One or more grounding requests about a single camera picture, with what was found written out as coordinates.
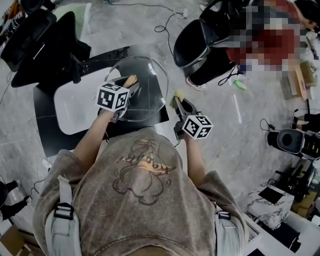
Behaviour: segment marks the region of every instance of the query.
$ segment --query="gray marble floor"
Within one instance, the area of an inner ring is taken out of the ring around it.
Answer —
[[[162,4],[172,9],[179,6],[188,8],[187,19],[172,17],[168,24],[172,48],[182,29],[200,15],[198,1],[140,0],[142,3]],[[65,0],[62,5],[75,2],[89,1]],[[121,3],[133,2],[121,0]],[[182,89],[185,97],[209,116],[214,124],[213,131],[207,139],[199,141],[207,171],[218,171],[244,209],[248,192],[270,179],[275,170],[285,169],[292,161],[290,154],[267,146],[266,133],[260,129],[260,120],[267,119],[277,129],[288,128],[293,110],[305,108],[305,105],[300,99],[284,100],[277,82],[251,79],[247,82],[247,90],[240,90],[228,83],[218,87],[219,79],[215,79],[208,83],[206,92],[196,91],[186,85],[184,73],[175,66],[170,54],[168,35],[154,32],[154,27],[164,25],[171,14],[161,7],[110,6],[102,3],[102,0],[93,0],[89,30],[82,40],[92,46],[93,56],[124,46],[158,42],[150,50],[150,55],[163,65],[170,76],[168,98],[173,96],[175,90]],[[1,61],[0,96],[7,87],[9,71]],[[42,165],[45,154],[37,131],[32,89],[32,86],[19,89],[9,87],[0,105],[0,174],[6,182],[21,180],[21,191],[14,193],[25,195],[30,193],[33,183],[45,178],[48,172]],[[173,127],[178,117],[169,107],[169,101],[167,105],[170,121],[156,128],[175,142]],[[177,150],[186,170],[184,142],[177,146]],[[17,198],[11,196],[10,200],[13,202]],[[19,228],[29,232],[32,231],[31,219],[37,193],[33,192],[32,198],[32,205],[12,218]]]

